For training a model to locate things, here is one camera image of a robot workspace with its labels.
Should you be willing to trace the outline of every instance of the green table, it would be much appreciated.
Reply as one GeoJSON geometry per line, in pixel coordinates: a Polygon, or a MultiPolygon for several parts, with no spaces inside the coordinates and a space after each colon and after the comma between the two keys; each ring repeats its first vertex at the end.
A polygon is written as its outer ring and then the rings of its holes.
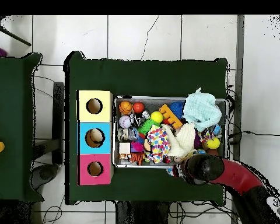
{"type": "Polygon", "coordinates": [[[0,58],[0,199],[42,201],[29,183],[33,160],[32,75],[40,54],[0,58]]]}
{"type": "Polygon", "coordinates": [[[191,201],[223,204],[221,185],[188,185],[163,169],[115,168],[110,185],[78,186],[76,154],[76,91],[109,90],[118,95],[186,97],[202,92],[225,98],[227,60],[119,61],[86,60],[72,52],[65,60],[66,203],[102,200],[191,201]]]}

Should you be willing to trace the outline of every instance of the metal tray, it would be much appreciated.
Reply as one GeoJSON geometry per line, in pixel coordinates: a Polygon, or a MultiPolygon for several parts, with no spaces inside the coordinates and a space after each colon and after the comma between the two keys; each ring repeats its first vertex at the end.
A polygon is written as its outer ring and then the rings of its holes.
{"type": "MultiPolygon", "coordinates": [[[[138,166],[136,163],[130,163],[128,160],[120,160],[118,157],[118,139],[117,139],[117,130],[120,128],[118,124],[118,120],[121,117],[121,113],[118,109],[119,104],[127,100],[131,103],[142,102],[145,106],[145,110],[151,114],[154,111],[158,111],[158,109],[163,104],[171,104],[172,102],[185,102],[186,98],[183,97],[150,97],[150,96],[117,96],[114,99],[113,103],[113,114],[116,114],[113,118],[113,145],[112,145],[112,163],[115,167],[130,167],[130,168],[150,168],[150,169],[166,169],[172,167],[175,163],[171,162],[169,164],[165,164],[163,162],[154,164],[153,162],[147,163],[142,161],[141,166],[138,166]]],[[[228,101],[225,99],[216,99],[216,105],[220,108],[222,112],[221,119],[219,121],[219,125],[222,128],[222,137],[221,137],[221,145],[218,148],[218,152],[221,156],[227,157],[227,131],[228,131],[228,112],[229,105],[228,101]]]]}

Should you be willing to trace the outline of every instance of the circular hole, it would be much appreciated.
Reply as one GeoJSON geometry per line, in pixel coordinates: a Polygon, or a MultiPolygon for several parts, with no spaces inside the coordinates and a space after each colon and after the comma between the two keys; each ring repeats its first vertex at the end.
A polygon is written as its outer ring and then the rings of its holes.
{"type": "Polygon", "coordinates": [[[105,140],[104,133],[100,129],[90,129],[85,135],[85,141],[91,148],[99,148],[105,140]]]}
{"type": "Polygon", "coordinates": [[[88,165],[87,171],[91,176],[97,177],[102,174],[103,166],[99,162],[92,162],[91,164],[88,165]]]}
{"type": "Polygon", "coordinates": [[[86,103],[86,109],[91,114],[99,114],[103,109],[103,103],[97,98],[90,99],[86,103]]]}

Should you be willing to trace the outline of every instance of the orange toy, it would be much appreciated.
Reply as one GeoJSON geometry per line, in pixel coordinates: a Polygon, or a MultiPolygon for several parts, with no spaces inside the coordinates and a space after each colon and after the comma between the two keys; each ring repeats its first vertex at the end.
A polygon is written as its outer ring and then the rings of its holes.
{"type": "Polygon", "coordinates": [[[171,109],[164,104],[160,109],[160,113],[163,114],[164,119],[168,118],[168,122],[172,124],[174,129],[180,128],[183,124],[180,122],[180,120],[172,113],[171,109]]]}
{"type": "Polygon", "coordinates": [[[141,166],[142,160],[145,158],[145,155],[143,153],[131,153],[128,155],[129,162],[137,162],[137,165],[141,166]]]}
{"type": "Polygon", "coordinates": [[[132,111],[133,105],[128,101],[122,101],[119,104],[119,110],[123,115],[128,115],[132,111]]]}

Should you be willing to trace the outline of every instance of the yellow ball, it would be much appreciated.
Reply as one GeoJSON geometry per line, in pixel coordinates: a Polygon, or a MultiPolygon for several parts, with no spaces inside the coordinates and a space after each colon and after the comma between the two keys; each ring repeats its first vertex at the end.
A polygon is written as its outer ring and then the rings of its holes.
{"type": "Polygon", "coordinates": [[[206,143],[209,149],[218,149],[220,146],[219,138],[213,138],[213,140],[208,140],[206,143]]]}
{"type": "Polygon", "coordinates": [[[150,117],[153,121],[157,122],[158,124],[160,124],[164,118],[163,114],[159,111],[154,111],[150,117]]]}

